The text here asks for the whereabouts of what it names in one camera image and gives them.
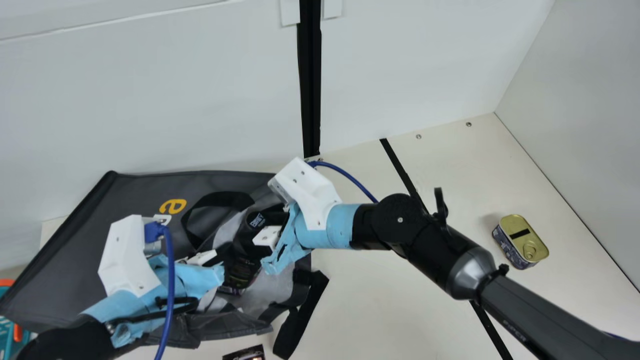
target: gold can lid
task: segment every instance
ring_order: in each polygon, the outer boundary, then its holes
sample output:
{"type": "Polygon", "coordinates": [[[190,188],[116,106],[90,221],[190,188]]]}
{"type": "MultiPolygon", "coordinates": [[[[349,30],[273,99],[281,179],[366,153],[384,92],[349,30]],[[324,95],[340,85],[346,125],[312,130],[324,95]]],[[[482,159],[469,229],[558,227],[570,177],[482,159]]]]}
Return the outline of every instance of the gold can lid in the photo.
{"type": "Polygon", "coordinates": [[[500,227],[527,261],[537,263],[549,256],[549,249],[524,217],[508,215],[500,220],[500,227]]]}

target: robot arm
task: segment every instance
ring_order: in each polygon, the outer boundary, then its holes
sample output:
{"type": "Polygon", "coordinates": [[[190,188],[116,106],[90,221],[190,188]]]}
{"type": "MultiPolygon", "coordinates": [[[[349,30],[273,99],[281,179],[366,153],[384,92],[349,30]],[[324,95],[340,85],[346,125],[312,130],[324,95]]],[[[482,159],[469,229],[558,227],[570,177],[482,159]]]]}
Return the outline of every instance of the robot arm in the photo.
{"type": "Polygon", "coordinates": [[[379,204],[345,205],[326,183],[300,159],[270,183],[290,215],[282,233],[276,231],[279,239],[271,239],[277,241],[272,255],[262,260],[267,273],[312,249],[389,249],[452,298],[477,302],[540,359],[640,359],[640,343],[599,331],[505,277],[506,266],[496,269],[486,249],[446,224],[439,189],[438,213],[432,216],[405,194],[379,204]]]}

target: tin can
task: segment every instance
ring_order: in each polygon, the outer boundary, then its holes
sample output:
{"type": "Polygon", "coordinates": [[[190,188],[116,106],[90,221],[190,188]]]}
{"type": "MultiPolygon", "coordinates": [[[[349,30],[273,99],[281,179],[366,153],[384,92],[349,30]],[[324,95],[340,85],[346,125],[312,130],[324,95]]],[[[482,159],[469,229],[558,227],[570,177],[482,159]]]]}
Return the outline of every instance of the tin can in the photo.
{"type": "Polygon", "coordinates": [[[520,215],[502,218],[493,230],[493,238],[511,264],[519,270],[535,266],[549,256],[547,246],[520,215]]]}

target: metal screw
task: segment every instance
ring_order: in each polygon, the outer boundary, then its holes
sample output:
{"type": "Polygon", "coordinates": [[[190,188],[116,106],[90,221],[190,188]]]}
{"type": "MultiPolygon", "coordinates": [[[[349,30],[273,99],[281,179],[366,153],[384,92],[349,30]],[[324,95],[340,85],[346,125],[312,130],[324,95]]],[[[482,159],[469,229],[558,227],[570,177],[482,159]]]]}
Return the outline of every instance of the metal screw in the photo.
{"type": "Polygon", "coordinates": [[[107,328],[107,331],[113,335],[114,332],[116,332],[116,329],[113,327],[113,324],[108,322],[106,324],[104,324],[104,326],[107,328]]]}

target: orange object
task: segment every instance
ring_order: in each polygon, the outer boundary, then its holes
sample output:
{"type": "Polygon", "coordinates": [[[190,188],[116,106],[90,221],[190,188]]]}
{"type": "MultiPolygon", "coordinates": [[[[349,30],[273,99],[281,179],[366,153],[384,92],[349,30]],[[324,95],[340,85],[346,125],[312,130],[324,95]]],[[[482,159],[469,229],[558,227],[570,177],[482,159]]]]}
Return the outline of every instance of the orange object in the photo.
{"type": "MultiPolygon", "coordinates": [[[[14,280],[11,279],[0,279],[0,286],[1,287],[7,287],[9,288],[10,286],[12,286],[15,283],[14,280]]],[[[13,325],[13,340],[17,343],[22,342],[22,327],[20,327],[18,324],[14,324],[13,325]]]]}
{"type": "Polygon", "coordinates": [[[0,279],[0,287],[5,286],[5,287],[10,287],[13,286],[13,283],[15,281],[11,280],[11,279],[0,279]]]}

